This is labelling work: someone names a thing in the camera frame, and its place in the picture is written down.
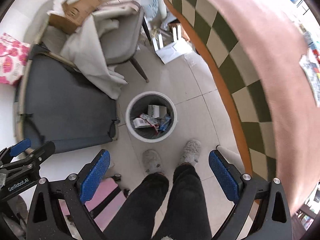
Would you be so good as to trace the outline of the right black trouser leg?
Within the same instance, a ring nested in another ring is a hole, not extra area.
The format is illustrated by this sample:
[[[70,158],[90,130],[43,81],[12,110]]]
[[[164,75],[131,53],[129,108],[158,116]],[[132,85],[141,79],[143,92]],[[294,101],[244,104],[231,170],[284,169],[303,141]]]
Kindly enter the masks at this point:
[[[167,211],[153,239],[211,239],[206,199],[195,167],[189,163],[174,172]]]

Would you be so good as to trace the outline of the left grey fuzzy slipper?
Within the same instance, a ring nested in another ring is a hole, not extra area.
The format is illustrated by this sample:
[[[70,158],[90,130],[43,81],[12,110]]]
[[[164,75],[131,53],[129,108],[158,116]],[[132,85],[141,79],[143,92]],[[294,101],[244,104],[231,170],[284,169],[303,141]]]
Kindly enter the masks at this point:
[[[152,149],[146,150],[142,154],[144,170],[147,174],[160,173],[164,174],[161,158],[159,154]]]

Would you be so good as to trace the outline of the white table leg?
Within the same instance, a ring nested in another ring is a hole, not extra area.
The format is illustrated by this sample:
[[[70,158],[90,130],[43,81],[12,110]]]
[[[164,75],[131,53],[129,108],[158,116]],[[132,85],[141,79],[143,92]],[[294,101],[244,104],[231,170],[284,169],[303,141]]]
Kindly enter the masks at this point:
[[[222,147],[221,145],[218,145],[216,149],[230,164],[233,164],[241,174],[245,173],[245,167],[240,154],[235,153],[225,147]]]

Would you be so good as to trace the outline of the white round trash bin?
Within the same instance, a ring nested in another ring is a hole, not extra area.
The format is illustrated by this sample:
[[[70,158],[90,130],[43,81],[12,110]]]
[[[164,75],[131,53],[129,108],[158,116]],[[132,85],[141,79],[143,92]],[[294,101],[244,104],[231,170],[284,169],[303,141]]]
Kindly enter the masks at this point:
[[[135,118],[146,120],[150,127],[135,129]],[[174,103],[166,95],[149,91],[134,97],[129,103],[125,120],[131,135],[147,142],[160,142],[171,135],[177,124],[177,111]]]

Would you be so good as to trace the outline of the grey upholstered chair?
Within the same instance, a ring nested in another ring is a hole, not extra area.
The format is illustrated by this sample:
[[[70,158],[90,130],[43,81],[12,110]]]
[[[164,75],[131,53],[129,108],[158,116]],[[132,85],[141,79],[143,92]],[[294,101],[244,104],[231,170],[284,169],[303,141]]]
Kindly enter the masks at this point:
[[[141,6],[137,14],[118,16],[112,21],[111,27],[113,30],[103,34],[100,38],[103,54],[110,70],[116,65],[130,61],[139,74],[144,79],[147,78],[134,58],[140,30],[144,27],[144,24],[144,10]]]

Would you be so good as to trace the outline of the grey folding cot bed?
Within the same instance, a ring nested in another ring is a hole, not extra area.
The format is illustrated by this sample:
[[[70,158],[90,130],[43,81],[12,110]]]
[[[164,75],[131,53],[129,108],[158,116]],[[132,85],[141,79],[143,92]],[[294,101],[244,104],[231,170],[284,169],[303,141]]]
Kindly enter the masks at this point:
[[[48,141],[63,153],[116,140],[117,102],[75,67],[34,44],[15,102],[15,137],[29,139],[27,153]]]

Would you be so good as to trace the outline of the pink checkered tablecloth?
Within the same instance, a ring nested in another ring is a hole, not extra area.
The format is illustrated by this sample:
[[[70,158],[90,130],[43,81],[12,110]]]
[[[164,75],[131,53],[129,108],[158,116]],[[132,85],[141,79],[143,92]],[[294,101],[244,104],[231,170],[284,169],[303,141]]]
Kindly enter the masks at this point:
[[[278,177],[291,213],[319,182],[319,108],[300,65],[308,47],[263,0],[164,0],[208,64],[246,172]]]

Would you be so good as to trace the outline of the grey fuzzy slipper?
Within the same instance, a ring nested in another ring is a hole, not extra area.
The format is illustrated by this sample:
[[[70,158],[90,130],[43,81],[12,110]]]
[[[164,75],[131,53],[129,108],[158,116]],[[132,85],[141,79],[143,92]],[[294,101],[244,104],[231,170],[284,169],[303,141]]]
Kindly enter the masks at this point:
[[[142,154],[144,170],[147,174],[160,173],[164,174],[161,158],[159,154],[152,149],[146,150]]]
[[[195,166],[199,162],[201,143],[196,139],[189,140],[181,153],[179,165],[190,164]]]

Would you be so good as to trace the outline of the white barcode box in bin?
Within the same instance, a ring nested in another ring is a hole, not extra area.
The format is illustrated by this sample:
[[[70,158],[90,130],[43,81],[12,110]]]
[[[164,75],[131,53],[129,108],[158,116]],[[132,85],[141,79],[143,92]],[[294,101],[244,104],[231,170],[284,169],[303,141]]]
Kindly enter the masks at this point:
[[[135,129],[150,127],[150,124],[142,118],[135,118],[132,123]]]

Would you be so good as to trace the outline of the right grey fuzzy slipper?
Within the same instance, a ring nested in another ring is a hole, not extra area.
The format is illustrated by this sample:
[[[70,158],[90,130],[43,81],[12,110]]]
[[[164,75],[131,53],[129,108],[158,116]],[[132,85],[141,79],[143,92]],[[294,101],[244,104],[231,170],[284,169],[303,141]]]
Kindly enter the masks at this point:
[[[179,165],[190,164],[195,166],[199,162],[201,143],[196,139],[189,140],[181,153]]]

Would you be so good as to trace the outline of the beige cloth on chair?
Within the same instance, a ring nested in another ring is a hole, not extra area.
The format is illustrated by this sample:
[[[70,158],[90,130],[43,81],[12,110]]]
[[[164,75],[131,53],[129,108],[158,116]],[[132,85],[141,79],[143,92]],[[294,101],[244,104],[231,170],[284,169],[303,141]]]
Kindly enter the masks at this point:
[[[140,4],[131,1],[108,4],[91,13],[63,45],[60,55],[76,65],[93,85],[110,98],[117,100],[121,88],[127,84],[124,77],[108,68],[100,38],[113,30],[112,21],[118,16],[137,14]]]

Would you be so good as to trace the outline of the black trouser leg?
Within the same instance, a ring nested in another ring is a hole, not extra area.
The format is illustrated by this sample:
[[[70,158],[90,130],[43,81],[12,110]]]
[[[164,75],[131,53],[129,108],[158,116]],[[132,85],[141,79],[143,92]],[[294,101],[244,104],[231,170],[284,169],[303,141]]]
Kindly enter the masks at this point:
[[[174,172],[167,211],[153,239],[211,239],[206,199],[195,167],[189,163]]]
[[[107,239],[151,239],[155,215],[169,189],[161,173],[147,175],[104,230]]]

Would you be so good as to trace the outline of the left black trouser leg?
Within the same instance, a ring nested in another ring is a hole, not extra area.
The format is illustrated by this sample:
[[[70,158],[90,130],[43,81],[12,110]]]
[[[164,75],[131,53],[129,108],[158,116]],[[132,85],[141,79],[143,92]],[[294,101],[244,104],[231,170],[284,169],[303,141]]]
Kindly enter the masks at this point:
[[[104,230],[107,239],[151,239],[155,215],[169,189],[161,173],[147,175]]]

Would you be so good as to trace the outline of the white paper envelope on floor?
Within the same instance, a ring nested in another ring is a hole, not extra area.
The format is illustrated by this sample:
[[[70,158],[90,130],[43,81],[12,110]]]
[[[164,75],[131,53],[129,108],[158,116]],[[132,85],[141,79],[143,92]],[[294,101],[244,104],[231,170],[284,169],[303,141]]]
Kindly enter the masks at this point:
[[[177,40],[156,51],[157,56],[164,64],[167,64],[181,55],[192,52],[193,49],[184,39]]]

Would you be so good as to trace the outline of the brown cardboard box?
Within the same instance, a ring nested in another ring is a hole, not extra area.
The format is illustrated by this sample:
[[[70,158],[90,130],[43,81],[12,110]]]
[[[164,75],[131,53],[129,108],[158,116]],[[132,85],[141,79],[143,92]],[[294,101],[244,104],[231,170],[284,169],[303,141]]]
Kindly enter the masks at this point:
[[[62,12],[51,12],[48,23],[71,35],[101,3],[102,0],[64,0]]]

